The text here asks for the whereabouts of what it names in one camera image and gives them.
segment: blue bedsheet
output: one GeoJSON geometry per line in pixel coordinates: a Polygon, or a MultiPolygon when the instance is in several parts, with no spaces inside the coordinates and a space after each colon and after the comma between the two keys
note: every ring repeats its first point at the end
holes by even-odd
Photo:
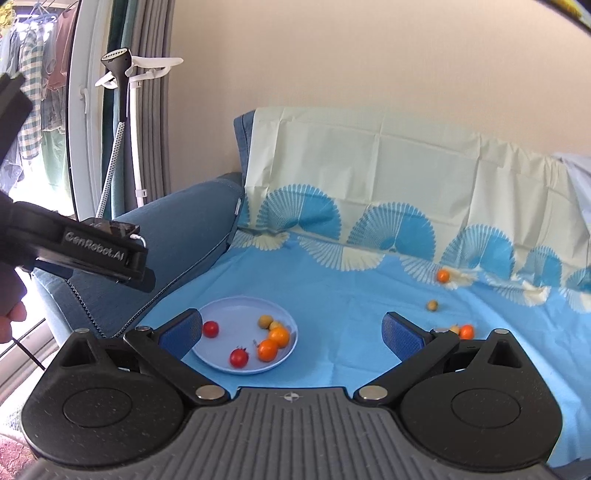
{"type": "Polygon", "coordinates": [[[257,243],[239,232],[233,248],[210,271],[162,299],[142,324],[157,327],[189,307],[235,295],[261,297],[285,308],[300,337],[288,361],[273,370],[244,377],[214,370],[192,352],[184,358],[232,394],[240,386],[336,385],[353,393],[399,363],[381,339],[382,318],[391,310],[425,330],[472,323],[477,338],[504,327],[514,333],[560,404],[564,427],[550,465],[591,457],[591,314],[576,313],[557,288],[542,305],[527,307],[478,281],[457,290],[421,283],[396,255],[380,257],[365,270],[331,268],[306,245],[293,233],[257,243]],[[435,313],[425,309],[431,299],[440,305],[435,313]]]}

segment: wall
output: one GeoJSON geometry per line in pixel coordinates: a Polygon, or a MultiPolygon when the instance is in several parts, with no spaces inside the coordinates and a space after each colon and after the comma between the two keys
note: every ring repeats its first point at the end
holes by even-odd
{"type": "Polygon", "coordinates": [[[535,0],[176,0],[171,184],[238,169],[257,106],[388,106],[591,153],[591,35],[535,0]]]}

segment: white window frame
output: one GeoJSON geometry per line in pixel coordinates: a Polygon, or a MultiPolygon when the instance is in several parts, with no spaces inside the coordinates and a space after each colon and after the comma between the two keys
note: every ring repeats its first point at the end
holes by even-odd
{"type": "Polygon", "coordinates": [[[105,73],[112,4],[81,0],[72,42],[66,130],[79,220],[94,216],[100,201],[103,92],[95,82],[105,73]]]}
{"type": "MultiPolygon", "coordinates": [[[[20,342],[41,362],[58,349],[49,324],[45,320],[24,335],[20,342]]],[[[37,365],[17,345],[13,345],[4,352],[0,357],[0,404],[4,403],[37,368],[37,365]]]]}

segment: pink rug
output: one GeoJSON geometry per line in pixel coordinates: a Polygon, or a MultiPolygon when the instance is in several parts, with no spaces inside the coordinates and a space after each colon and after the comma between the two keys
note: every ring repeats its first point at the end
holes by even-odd
{"type": "Polygon", "coordinates": [[[0,427],[0,480],[14,480],[34,461],[35,457],[22,434],[0,427]]]}

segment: textured gray surface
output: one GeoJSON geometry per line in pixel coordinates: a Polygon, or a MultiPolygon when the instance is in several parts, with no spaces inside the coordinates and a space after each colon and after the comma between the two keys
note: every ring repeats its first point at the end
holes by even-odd
{"type": "Polygon", "coordinates": [[[442,465],[401,434],[390,414],[350,402],[340,388],[243,388],[224,406],[201,408],[176,440],[152,457],[84,472],[38,461],[25,480],[551,480],[534,466],[499,475],[442,465]]]}

